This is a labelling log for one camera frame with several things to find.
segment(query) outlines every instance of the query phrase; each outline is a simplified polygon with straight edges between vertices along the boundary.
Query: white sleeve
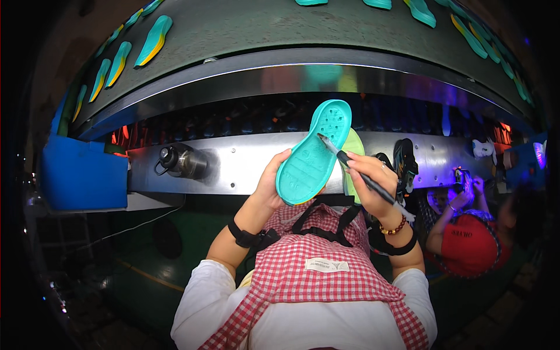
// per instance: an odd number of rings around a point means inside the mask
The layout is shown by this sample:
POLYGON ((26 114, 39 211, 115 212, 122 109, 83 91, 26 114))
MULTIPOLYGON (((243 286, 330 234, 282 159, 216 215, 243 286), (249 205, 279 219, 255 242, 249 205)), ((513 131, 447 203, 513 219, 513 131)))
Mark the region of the white sleeve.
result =
POLYGON ((178 349, 197 349, 224 324, 234 291, 235 281, 224 265, 202 260, 194 268, 171 327, 178 349))
POLYGON ((433 312, 430 301, 426 275, 419 269, 408 269, 396 277, 393 286, 406 294, 404 303, 410 307, 424 326, 431 347, 437 337, 437 324, 436 314, 433 312))

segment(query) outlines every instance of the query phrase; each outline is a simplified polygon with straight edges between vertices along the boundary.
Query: stainless steel panel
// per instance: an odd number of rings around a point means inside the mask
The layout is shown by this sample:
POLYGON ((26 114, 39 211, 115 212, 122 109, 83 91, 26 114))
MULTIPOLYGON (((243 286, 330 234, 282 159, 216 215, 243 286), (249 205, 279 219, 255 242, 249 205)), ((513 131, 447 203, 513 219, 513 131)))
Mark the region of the stainless steel panel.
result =
MULTIPOLYGON (((260 174, 276 154, 295 146, 306 132, 256 134, 200 139, 183 142, 207 154, 211 159, 207 177, 203 180, 157 176, 153 165, 163 146, 140 148, 128 152, 131 169, 128 190, 136 192, 167 192, 189 194, 251 194, 260 174)), ((419 175, 416 188, 439 186, 454 182, 453 167, 462 166, 473 175, 488 179, 491 175, 489 157, 476 161, 470 152, 470 140, 419 134, 358 132, 366 154, 386 153, 393 158, 393 145, 410 138, 419 175)), ((343 192, 343 171, 339 163, 326 184, 325 193, 343 192)))
POLYGON ((84 141, 155 115, 207 102, 283 92, 404 96, 466 108, 531 134, 528 118, 466 77, 434 65, 350 49, 285 49, 235 56, 159 79, 114 102, 78 129, 84 141))

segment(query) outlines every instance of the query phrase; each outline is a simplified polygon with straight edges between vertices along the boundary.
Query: right hand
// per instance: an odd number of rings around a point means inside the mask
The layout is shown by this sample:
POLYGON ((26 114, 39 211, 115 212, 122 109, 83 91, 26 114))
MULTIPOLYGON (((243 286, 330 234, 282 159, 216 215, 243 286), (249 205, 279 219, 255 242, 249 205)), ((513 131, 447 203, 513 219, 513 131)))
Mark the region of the right hand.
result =
POLYGON ((377 182, 381 187, 387 190, 393 198, 396 194, 396 185, 398 177, 389 167, 382 167, 382 161, 375 157, 359 156, 355 153, 348 152, 348 157, 352 160, 348 161, 349 168, 346 172, 350 174, 354 188, 358 193, 360 201, 365 210, 372 214, 380 221, 394 212, 393 205, 384 200, 379 193, 366 185, 358 172, 369 176, 373 181, 377 182))
POLYGON ((473 177, 473 189, 475 195, 484 195, 484 180, 480 176, 473 177))
POLYGON ((469 204, 469 202, 473 199, 473 195, 470 193, 465 193, 465 191, 459 193, 457 197, 453 198, 450 206, 453 207, 455 210, 461 210, 465 205, 469 204))

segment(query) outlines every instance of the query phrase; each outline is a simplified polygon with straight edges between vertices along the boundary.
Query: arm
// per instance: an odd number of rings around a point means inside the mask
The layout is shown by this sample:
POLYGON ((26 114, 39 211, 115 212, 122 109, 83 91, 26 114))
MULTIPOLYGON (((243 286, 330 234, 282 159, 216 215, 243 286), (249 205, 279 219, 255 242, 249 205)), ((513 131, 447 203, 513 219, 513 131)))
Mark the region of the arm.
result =
MULTIPOLYGON (((275 155, 260 177, 259 184, 253 193, 235 215, 235 224, 241 231, 256 235, 263 229, 274 211, 284 202, 276 192, 276 173, 283 161, 290 156, 291 149, 275 155)), ((235 237, 226 226, 212 242, 206 259, 223 264, 235 278, 235 270, 249 252, 235 243, 235 237)))
POLYGON ((428 234, 428 239, 426 240, 426 249, 434 254, 441 255, 441 244, 444 241, 444 231, 445 226, 449 223, 453 217, 454 211, 449 206, 447 206, 437 220, 432 230, 428 234))
POLYGON ((447 226, 454 214, 454 210, 451 208, 453 207, 455 210, 460 210, 470 202, 471 198, 472 194, 465 192, 461 192, 457 197, 453 198, 428 234, 428 239, 426 241, 426 249, 428 251, 441 255, 441 244, 444 241, 445 226, 447 226))
MULTIPOLYGON (((383 167, 383 163, 374 157, 359 156, 352 152, 348 152, 348 156, 352 159, 348 161, 347 172, 352 177, 352 182, 356 188, 358 196, 363 207, 376 218, 387 230, 397 228, 402 220, 402 214, 391 204, 386 202, 373 190, 370 190, 359 172, 368 175, 372 180, 379 183, 384 189, 395 196, 396 185, 398 181, 397 175, 387 167, 383 167)), ((395 248, 405 246, 412 238, 412 228, 406 223, 405 226, 395 235, 385 236, 387 243, 395 248)), ((404 255, 389 256, 391 266, 393 267, 393 277, 397 277, 408 269, 419 269, 425 272, 424 257, 420 245, 416 242, 414 248, 404 255)))
POLYGON ((484 196, 484 180, 479 176, 473 178, 473 189, 475 195, 473 207, 489 213, 488 203, 486 203, 486 197, 484 196))

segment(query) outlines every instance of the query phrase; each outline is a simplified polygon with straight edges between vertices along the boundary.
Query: white shirt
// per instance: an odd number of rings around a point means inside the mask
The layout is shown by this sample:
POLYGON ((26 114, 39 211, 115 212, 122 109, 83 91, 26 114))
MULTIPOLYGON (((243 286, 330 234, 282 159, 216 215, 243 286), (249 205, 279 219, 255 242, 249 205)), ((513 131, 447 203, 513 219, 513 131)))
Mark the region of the white shirt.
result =
MULTIPOLYGON (((437 336, 436 317, 422 271, 409 269, 393 282, 406 296, 428 335, 430 347, 437 336)), ((222 264, 202 260, 185 288, 171 337, 180 350, 197 349, 230 317, 249 292, 235 289, 222 264)), ((382 301, 299 302, 270 304, 250 333, 250 349, 309 350, 406 349, 389 306, 382 301)), ((247 338, 241 344, 246 348, 247 338)))

